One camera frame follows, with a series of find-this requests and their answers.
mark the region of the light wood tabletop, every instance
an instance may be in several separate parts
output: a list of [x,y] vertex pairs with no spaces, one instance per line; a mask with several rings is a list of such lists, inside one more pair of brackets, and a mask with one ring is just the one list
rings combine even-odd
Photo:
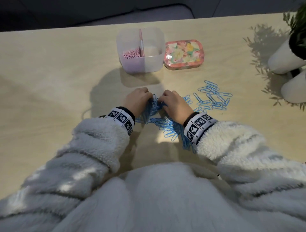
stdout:
[[[205,51],[203,65],[145,75],[126,74],[119,63],[116,35],[123,28],[159,27],[166,41],[196,39]],[[126,94],[147,86],[190,95],[217,83],[233,97],[227,110],[208,114],[240,121],[264,134],[284,156],[305,162],[303,105],[282,100],[285,76],[266,70],[269,56],[288,37],[282,14],[249,15],[0,33],[0,197],[17,190],[24,178],[51,159],[71,139],[82,118],[106,114]],[[171,142],[163,131],[136,125],[121,158],[121,171],[149,164],[199,163],[195,154]]]

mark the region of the plant pot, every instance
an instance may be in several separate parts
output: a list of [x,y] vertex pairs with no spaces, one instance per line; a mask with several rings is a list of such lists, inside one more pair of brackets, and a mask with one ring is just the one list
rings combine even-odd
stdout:
[[284,84],[281,94],[290,103],[306,102],[306,70]]
[[270,71],[285,74],[306,65],[306,48],[296,45],[296,38],[296,34],[292,34],[269,58]]

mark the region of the white fleece jacket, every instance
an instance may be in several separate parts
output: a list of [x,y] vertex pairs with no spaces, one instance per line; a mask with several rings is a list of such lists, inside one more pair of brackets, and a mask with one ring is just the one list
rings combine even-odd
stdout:
[[306,231],[306,165],[270,150],[253,128],[217,122],[198,143],[228,189],[169,163],[112,178],[93,193],[118,170],[128,142],[107,118],[82,121],[56,157],[0,201],[0,232]]

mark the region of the black and white wristband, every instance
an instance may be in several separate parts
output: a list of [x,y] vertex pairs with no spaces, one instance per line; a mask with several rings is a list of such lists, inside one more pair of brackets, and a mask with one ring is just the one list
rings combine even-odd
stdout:
[[193,143],[198,144],[201,136],[218,120],[210,117],[206,113],[199,113],[192,117],[187,123],[184,135]]
[[135,116],[124,107],[113,108],[104,118],[112,119],[122,128],[126,129],[128,135],[131,135],[135,125]]

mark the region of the white pot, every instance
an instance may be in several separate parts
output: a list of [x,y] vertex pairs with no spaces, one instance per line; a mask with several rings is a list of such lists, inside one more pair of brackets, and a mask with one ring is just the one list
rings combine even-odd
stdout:
[[306,70],[284,84],[281,94],[290,103],[306,102]]
[[297,57],[291,51],[289,39],[268,60],[268,67],[275,74],[285,74],[304,65],[306,65],[306,61]]

